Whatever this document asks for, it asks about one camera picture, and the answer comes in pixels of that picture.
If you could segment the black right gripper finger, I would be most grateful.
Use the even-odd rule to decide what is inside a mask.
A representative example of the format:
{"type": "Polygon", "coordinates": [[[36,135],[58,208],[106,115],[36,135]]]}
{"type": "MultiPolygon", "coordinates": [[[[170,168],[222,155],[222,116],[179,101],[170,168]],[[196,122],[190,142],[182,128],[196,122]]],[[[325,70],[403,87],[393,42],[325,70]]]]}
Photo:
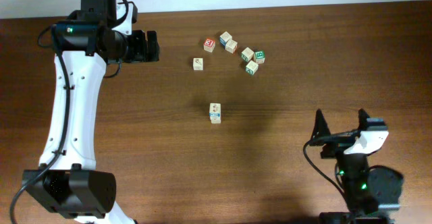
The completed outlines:
{"type": "Polygon", "coordinates": [[[358,126],[358,130],[359,131],[363,131],[366,130],[368,128],[368,118],[369,118],[369,114],[364,110],[364,109],[359,109],[358,110],[358,122],[359,122],[359,126],[358,126]]]}
{"type": "Polygon", "coordinates": [[[311,140],[317,140],[324,136],[330,136],[330,130],[323,116],[322,110],[317,109],[315,114],[315,124],[311,135],[311,140]]]}

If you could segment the yellow number 1 block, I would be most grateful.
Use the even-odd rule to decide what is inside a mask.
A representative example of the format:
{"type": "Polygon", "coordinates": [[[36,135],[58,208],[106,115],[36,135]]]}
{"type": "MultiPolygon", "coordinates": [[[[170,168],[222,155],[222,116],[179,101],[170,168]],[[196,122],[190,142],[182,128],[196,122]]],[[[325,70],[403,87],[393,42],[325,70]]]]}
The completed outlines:
{"type": "Polygon", "coordinates": [[[221,118],[220,118],[220,117],[212,117],[212,118],[211,118],[211,123],[212,123],[212,124],[218,124],[218,123],[221,123],[221,118]]]}

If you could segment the blue letter D block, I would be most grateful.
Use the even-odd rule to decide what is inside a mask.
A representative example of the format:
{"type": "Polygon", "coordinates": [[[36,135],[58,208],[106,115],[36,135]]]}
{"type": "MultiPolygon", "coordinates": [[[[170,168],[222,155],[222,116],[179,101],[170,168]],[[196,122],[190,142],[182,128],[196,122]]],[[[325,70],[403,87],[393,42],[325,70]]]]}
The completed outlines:
{"type": "Polygon", "coordinates": [[[221,114],[220,113],[209,113],[209,116],[210,116],[210,118],[212,118],[212,117],[219,118],[219,117],[221,117],[221,114]]]}

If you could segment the wooden block behind arm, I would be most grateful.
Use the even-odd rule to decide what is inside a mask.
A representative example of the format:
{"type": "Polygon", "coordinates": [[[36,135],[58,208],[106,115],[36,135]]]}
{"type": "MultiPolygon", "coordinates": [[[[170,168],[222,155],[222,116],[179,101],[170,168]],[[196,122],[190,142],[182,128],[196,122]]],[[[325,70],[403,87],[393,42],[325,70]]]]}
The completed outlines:
{"type": "Polygon", "coordinates": [[[219,36],[219,42],[223,47],[232,39],[232,35],[229,32],[224,32],[219,36]]]}

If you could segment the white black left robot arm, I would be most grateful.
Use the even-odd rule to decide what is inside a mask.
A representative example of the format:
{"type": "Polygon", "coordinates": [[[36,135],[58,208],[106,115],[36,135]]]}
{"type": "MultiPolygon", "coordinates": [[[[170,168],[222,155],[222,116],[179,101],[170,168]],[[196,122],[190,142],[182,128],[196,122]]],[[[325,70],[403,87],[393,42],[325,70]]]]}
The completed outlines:
{"type": "Polygon", "coordinates": [[[154,62],[157,34],[133,30],[133,3],[113,11],[75,11],[47,28],[55,54],[56,86],[49,137],[38,168],[22,175],[27,192],[51,213],[79,223],[131,223],[116,203],[112,173],[97,171],[97,101],[111,63],[154,62]]]}

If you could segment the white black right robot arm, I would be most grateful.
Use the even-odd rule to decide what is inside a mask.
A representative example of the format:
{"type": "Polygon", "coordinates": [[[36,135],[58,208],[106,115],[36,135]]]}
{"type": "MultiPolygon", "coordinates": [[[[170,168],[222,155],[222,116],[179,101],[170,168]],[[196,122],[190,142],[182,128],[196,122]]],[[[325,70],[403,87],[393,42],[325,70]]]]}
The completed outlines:
{"type": "Polygon", "coordinates": [[[389,214],[400,209],[404,176],[384,165],[370,166],[368,157],[381,150],[389,135],[382,118],[371,117],[364,109],[358,110],[359,125],[347,132],[332,134],[320,109],[310,140],[302,148],[310,166],[341,194],[346,212],[320,213],[318,222],[394,223],[389,214]],[[330,179],[308,157],[309,146],[322,148],[322,159],[334,159],[334,178],[330,179]]]}

